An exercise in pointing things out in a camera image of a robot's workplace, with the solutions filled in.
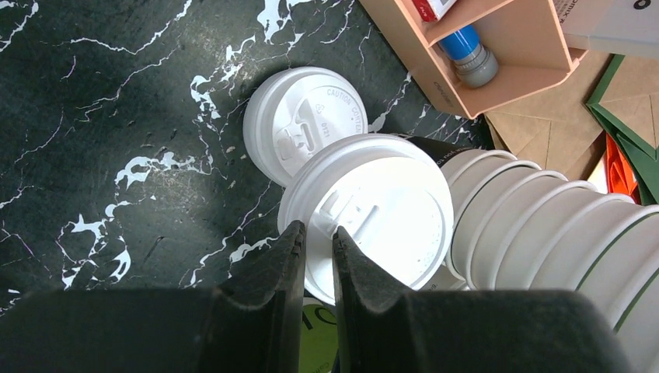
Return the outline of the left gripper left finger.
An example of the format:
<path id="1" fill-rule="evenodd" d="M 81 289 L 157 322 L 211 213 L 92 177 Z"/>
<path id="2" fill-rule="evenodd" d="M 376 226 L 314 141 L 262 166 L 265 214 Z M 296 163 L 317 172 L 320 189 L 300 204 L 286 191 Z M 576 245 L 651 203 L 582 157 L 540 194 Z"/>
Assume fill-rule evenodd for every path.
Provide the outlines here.
<path id="1" fill-rule="evenodd" d="M 49 291 L 1 319 L 3 372 L 295 372 L 305 225 L 214 288 Z"/>

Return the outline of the stack of paper cups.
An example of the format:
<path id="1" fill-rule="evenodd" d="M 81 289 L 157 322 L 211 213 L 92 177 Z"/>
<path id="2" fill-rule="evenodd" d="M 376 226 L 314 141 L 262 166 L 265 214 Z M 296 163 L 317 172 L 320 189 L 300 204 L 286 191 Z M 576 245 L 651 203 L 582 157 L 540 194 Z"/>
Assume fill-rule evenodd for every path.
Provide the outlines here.
<path id="1" fill-rule="evenodd" d="M 568 290 L 588 298 L 633 369 L 658 370 L 658 207 L 516 158 L 429 138 L 454 233 L 445 265 L 471 290 Z"/>

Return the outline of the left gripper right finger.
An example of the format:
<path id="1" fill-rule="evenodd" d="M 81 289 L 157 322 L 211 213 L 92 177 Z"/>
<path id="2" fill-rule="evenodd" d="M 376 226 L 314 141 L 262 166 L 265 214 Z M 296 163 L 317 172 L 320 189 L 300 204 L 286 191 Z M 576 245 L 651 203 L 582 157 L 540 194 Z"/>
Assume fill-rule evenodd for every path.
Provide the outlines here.
<path id="1" fill-rule="evenodd" d="M 342 372 L 630 372 L 574 291 L 415 291 L 333 235 Z"/>

